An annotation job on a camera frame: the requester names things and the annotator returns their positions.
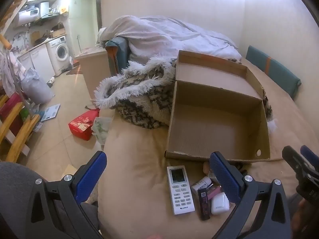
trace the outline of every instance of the open cardboard box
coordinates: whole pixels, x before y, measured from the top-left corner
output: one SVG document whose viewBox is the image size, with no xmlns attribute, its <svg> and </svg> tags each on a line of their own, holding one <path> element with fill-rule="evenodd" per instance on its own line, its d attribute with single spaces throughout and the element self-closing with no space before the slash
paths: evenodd
<svg viewBox="0 0 319 239">
<path fill-rule="evenodd" d="M 241 64 L 180 51 L 165 157 L 205 161 L 270 159 L 263 89 Z"/>
</svg>

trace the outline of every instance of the metal screw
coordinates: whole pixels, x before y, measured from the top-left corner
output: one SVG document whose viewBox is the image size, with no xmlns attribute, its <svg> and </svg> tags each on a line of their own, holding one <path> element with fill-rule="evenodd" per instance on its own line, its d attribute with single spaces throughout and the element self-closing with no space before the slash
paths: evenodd
<svg viewBox="0 0 319 239">
<path fill-rule="evenodd" d="M 275 180 L 275 184 L 277 184 L 277 185 L 281 185 L 281 181 L 280 181 L 280 180 L 278 180 L 278 179 L 276 179 L 276 180 Z"/>
<path fill-rule="evenodd" d="M 245 180 L 248 182 L 251 182 L 253 180 L 253 178 L 250 175 L 246 175 Z"/>
<path fill-rule="evenodd" d="M 63 179 L 64 179 L 66 182 L 68 182 L 68 181 L 72 180 L 72 175 L 68 174 L 68 175 L 64 176 Z"/>
<path fill-rule="evenodd" d="M 41 183 L 42 183 L 42 179 L 36 179 L 35 183 L 36 183 L 37 185 L 41 184 Z"/>
</svg>

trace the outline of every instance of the teal headboard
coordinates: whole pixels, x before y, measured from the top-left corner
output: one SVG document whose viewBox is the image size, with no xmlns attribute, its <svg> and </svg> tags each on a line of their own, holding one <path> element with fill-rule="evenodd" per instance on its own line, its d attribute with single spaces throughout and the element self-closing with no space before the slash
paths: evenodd
<svg viewBox="0 0 319 239">
<path fill-rule="evenodd" d="M 294 99 L 298 88 L 301 85 L 301 81 L 297 76 L 281 63 L 253 46 L 249 46 L 246 59 L 261 69 L 286 93 L 288 93 L 292 99 Z"/>
</svg>

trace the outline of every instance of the beige sheet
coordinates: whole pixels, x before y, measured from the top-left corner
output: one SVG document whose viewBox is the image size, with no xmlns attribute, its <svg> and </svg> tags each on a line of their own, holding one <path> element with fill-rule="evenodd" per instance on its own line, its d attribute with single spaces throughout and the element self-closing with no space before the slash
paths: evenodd
<svg viewBox="0 0 319 239">
<path fill-rule="evenodd" d="M 278 129 L 271 134 L 271 152 L 281 158 L 284 146 L 297 151 L 303 144 L 315 152 L 319 143 L 299 109 L 279 86 L 257 67 L 243 62 L 266 90 Z M 164 239 L 212 238 L 229 213 L 201 221 L 195 196 L 195 212 L 174 216 L 167 184 L 166 167 L 185 165 L 191 185 L 201 179 L 202 163 L 165 159 L 168 128 L 149 130 L 132 125 L 116 112 L 104 151 L 107 167 L 98 183 L 98 217 L 106 238 L 146 239 L 159 234 Z M 289 197 L 295 193 L 295 173 L 284 160 L 254 163 L 248 173 L 257 181 L 280 179 Z M 248 228 L 257 212 L 255 204 Z"/>
</svg>

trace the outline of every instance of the washing machine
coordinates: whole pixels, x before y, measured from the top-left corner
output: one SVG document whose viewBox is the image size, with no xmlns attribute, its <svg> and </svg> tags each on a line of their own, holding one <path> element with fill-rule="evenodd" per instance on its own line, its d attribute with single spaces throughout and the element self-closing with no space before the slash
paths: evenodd
<svg viewBox="0 0 319 239">
<path fill-rule="evenodd" d="M 55 72 L 59 76 L 62 70 L 67 68 L 70 63 L 69 49 L 66 45 L 65 36 L 58 37 L 47 43 L 47 52 Z"/>
</svg>

